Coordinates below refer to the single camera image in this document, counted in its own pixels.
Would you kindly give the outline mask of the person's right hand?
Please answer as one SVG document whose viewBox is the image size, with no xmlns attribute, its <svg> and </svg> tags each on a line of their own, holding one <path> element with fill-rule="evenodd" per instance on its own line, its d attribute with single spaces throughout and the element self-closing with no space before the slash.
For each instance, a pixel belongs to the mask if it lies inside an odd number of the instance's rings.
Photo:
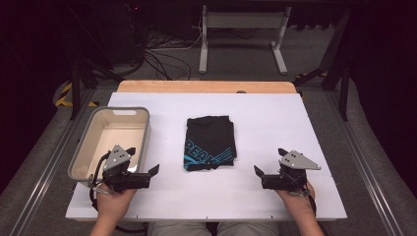
<svg viewBox="0 0 417 236">
<path fill-rule="evenodd" d="M 287 212 L 297 223 L 307 223 L 316 219 L 308 197 L 294 196 L 283 190 L 276 190 L 276 192 L 283 200 Z"/>
</svg>

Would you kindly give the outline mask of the beige plastic basket grey rim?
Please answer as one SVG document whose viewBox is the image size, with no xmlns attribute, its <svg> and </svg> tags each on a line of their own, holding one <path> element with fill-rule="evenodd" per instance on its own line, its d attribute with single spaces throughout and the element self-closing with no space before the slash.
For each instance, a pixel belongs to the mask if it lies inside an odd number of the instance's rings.
<svg viewBox="0 0 417 236">
<path fill-rule="evenodd" d="M 135 148 L 128 170 L 139 172 L 150 132 L 144 107 L 99 107 L 89 118 L 68 168 L 71 179 L 86 183 L 102 156 L 118 145 Z"/>
</svg>

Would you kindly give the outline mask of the person's right leg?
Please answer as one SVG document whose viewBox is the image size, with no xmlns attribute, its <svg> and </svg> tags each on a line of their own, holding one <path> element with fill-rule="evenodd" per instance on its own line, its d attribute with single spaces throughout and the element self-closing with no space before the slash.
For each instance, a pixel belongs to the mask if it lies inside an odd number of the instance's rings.
<svg viewBox="0 0 417 236">
<path fill-rule="evenodd" d="M 217 236 L 279 236 L 279 229 L 272 222 L 220 222 Z"/>
</svg>

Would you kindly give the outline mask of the person's left leg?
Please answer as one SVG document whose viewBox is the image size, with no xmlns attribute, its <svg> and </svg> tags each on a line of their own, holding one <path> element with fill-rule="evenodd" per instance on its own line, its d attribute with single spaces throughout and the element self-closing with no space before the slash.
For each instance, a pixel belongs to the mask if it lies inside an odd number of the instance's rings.
<svg viewBox="0 0 417 236">
<path fill-rule="evenodd" d="M 149 225 L 148 236 L 211 236 L 199 222 L 159 221 Z"/>
</svg>

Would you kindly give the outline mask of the person's leg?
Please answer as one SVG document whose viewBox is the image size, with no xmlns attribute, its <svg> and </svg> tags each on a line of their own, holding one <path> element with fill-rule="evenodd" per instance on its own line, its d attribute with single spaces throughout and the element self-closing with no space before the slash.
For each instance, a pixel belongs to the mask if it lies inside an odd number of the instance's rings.
<svg viewBox="0 0 417 236">
<path fill-rule="evenodd" d="M 148 236 L 211 236 L 199 222 L 159 221 L 149 225 Z"/>
<path fill-rule="evenodd" d="M 217 236 L 279 236 L 279 229 L 272 222 L 220 222 Z"/>
</svg>

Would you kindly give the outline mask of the black blue-print t-shirt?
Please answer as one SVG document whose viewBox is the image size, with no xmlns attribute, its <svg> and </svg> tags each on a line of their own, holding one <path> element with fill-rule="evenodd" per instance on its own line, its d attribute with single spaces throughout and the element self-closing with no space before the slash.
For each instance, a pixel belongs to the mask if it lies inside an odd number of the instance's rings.
<svg viewBox="0 0 417 236">
<path fill-rule="evenodd" d="M 233 166 L 236 157 L 234 123 L 228 116 L 206 116 L 187 120 L 183 161 L 186 171 Z"/>
</svg>

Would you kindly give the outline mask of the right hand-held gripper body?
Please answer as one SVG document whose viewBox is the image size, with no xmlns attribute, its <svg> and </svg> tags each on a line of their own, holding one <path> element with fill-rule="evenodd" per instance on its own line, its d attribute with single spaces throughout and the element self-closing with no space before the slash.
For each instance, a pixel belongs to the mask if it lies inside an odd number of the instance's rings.
<svg viewBox="0 0 417 236">
<path fill-rule="evenodd" d="M 262 187 L 270 190 L 283 190 L 290 193 L 308 193 L 307 170 L 321 170 L 322 167 L 303 153 L 289 151 L 278 161 L 277 174 L 265 174 Z"/>
</svg>

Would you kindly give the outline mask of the white metal desk frame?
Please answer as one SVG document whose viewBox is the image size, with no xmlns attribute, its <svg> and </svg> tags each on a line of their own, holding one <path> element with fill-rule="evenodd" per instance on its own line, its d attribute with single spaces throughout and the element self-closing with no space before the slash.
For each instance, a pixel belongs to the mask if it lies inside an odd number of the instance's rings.
<svg viewBox="0 0 417 236">
<path fill-rule="evenodd" d="M 199 72 L 204 74 L 208 68 L 209 42 L 208 29 L 253 29 L 276 30 L 276 39 L 270 43 L 276 66 L 281 75 L 288 73 L 280 47 L 291 14 L 291 8 L 274 12 L 214 12 L 207 5 L 202 9 L 201 54 Z"/>
</svg>

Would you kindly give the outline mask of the black metal stand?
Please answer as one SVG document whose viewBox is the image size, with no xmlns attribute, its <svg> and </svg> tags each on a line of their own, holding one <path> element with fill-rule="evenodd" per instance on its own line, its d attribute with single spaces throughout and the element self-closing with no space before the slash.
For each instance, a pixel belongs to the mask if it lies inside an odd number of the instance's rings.
<svg viewBox="0 0 417 236">
<path fill-rule="evenodd" d="M 319 67 L 306 75 L 300 74 L 293 82 L 295 87 L 299 87 L 327 72 L 321 87 L 323 90 L 334 90 L 340 83 L 338 110 L 344 121 L 347 121 L 346 109 L 350 68 L 349 57 L 342 50 L 341 42 L 350 14 L 351 9 L 347 8 L 341 15 L 341 19 L 335 28 Z"/>
<path fill-rule="evenodd" d="M 78 59 L 71 65 L 71 84 L 72 84 L 72 115 L 71 120 L 75 120 L 82 108 L 81 83 L 84 83 L 87 89 L 95 89 L 97 81 L 93 71 L 98 71 L 106 79 L 121 83 L 124 79 L 116 75 L 105 67 L 93 62 L 90 59 Z"/>
</svg>

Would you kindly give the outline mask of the aluminium floor rail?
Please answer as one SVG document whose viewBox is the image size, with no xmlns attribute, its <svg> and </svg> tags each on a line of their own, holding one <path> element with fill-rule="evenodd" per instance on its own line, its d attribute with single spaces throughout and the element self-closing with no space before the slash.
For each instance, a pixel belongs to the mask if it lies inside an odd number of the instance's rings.
<svg viewBox="0 0 417 236">
<path fill-rule="evenodd" d="M 387 198 L 382 191 L 381 185 L 377 181 L 373 174 L 364 152 L 361 150 L 356 137 L 350 127 L 348 121 L 345 121 L 340 112 L 338 106 L 338 99 L 332 92 L 326 91 L 325 96 L 327 98 L 330 109 L 337 120 L 337 124 L 340 127 L 345 140 L 348 143 L 350 151 L 352 153 L 353 161 L 361 175 L 364 185 L 367 189 L 373 205 L 386 229 L 388 236 L 404 236 L 404 233 L 395 218 L 390 205 L 387 202 Z"/>
<path fill-rule="evenodd" d="M 46 167 L 41 172 L 40 177 L 35 182 L 34 188 L 31 191 L 30 197 L 20 213 L 18 220 L 16 221 L 12 231 L 10 232 L 9 236 L 25 236 L 29 225 L 39 208 L 52 180 L 53 177 L 64 157 L 64 153 L 68 147 L 68 143 L 73 136 L 78 123 L 83 116 L 86 108 L 89 105 L 89 101 L 93 97 L 94 90 L 87 89 L 85 94 L 82 96 L 81 99 L 81 108 L 80 111 L 75 115 L 73 120 L 70 120 L 65 130 L 57 144 L 56 149 L 53 151 L 52 155 L 49 157 L 48 163 Z"/>
</svg>

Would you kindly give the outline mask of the yellow black hazard tape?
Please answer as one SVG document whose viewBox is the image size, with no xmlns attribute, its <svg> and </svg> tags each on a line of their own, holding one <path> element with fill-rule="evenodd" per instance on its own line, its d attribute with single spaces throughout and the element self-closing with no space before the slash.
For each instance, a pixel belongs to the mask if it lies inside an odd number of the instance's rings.
<svg viewBox="0 0 417 236">
<path fill-rule="evenodd" d="M 72 107 L 73 106 L 73 102 L 67 99 L 67 96 L 69 95 L 71 88 L 72 88 L 72 83 L 71 82 L 68 82 L 62 88 L 62 91 L 61 91 L 60 95 L 58 96 L 57 100 L 55 101 L 56 106 L 67 106 L 67 107 Z"/>
</svg>

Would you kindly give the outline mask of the person's left hand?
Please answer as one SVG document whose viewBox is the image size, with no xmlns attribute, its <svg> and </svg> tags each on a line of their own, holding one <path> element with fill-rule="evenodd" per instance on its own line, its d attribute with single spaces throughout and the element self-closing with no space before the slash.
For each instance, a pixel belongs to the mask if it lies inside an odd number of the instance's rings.
<svg viewBox="0 0 417 236">
<path fill-rule="evenodd" d="M 117 223 L 127 213 L 130 202 L 137 191 L 128 189 L 123 193 L 117 193 L 105 184 L 100 184 L 99 189 L 101 193 L 97 194 L 97 220 L 100 222 Z"/>
</svg>

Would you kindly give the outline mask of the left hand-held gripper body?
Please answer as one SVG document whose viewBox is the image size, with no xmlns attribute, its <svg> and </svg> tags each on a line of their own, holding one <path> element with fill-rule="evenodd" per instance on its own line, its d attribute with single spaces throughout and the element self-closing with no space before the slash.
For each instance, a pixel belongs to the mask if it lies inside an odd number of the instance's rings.
<svg viewBox="0 0 417 236">
<path fill-rule="evenodd" d="M 147 173 L 134 173 L 128 170 L 132 155 L 116 145 L 110 152 L 102 172 L 102 182 L 112 191 L 123 193 L 128 189 L 144 189 L 149 187 L 150 178 Z"/>
</svg>

